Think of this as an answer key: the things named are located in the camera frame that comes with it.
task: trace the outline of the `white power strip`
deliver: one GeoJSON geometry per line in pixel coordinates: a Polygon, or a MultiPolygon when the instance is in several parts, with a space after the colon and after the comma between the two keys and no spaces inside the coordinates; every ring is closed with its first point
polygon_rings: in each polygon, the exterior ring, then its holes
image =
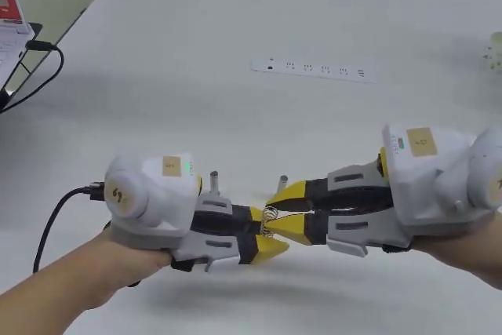
{"type": "Polygon", "coordinates": [[[366,82],[376,84],[375,73],[363,67],[348,67],[335,64],[315,64],[300,60],[285,59],[253,59],[251,69],[275,74],[311,76],[316,78],[331,78],[348,82],[366,82]]]}

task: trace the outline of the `metal spring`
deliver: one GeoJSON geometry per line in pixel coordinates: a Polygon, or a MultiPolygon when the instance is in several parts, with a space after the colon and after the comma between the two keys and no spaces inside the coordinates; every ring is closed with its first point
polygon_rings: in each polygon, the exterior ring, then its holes
{"type": "Polygon", "coordinates": [[[267,222],[277,219],[279,216],[279,211],[275,207],[268,206],[265,207],[264,213],[261,217],[261,227],[260,233],[265,237],[273,237],[274,233],[267,229],[267,222]]]}

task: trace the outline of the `white motor housing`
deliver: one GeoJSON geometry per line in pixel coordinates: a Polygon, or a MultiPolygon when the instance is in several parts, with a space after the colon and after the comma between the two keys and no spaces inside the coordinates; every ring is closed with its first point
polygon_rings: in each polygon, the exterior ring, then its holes
{"type": "Polygon", "coordinates": [[[383,135],[395,212],[411,235],[461,234],[493,217],[502,203],[502,131],[476,138],[390,125],[383,135]]]}
{"type": "Polygon", "coordinates": [[[131,234],[161,235],[174,243],[190,231],[199,190],[188,153],[144,160],[119,156],[105,174],[112,223],[131,234]]]}

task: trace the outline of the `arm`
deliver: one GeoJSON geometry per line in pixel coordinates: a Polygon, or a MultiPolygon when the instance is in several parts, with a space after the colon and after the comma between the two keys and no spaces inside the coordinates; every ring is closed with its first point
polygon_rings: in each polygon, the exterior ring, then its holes
{"type": "Polygon", "coordinates": [[[167,253],[125,248],[104,232],[1,295],[0,333],[61,335],[81,313],[169,262],[167,253]]]}
{"type": "Polygon", "coordinates": [[[413,248],[432,255],[449,266],[469,271],[492,287],[502,290],[502,215],[485,228],[454,239],[418,239],[413,248]]]}

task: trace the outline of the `laptop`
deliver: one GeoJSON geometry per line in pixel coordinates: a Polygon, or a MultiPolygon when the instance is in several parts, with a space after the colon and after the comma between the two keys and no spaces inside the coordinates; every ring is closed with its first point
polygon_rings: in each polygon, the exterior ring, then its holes
{"type": "Polygon", "coordinates": [[[0,0],[0,88],[22,59],[35,33],[24,18],[19,0],[0,0]]]}

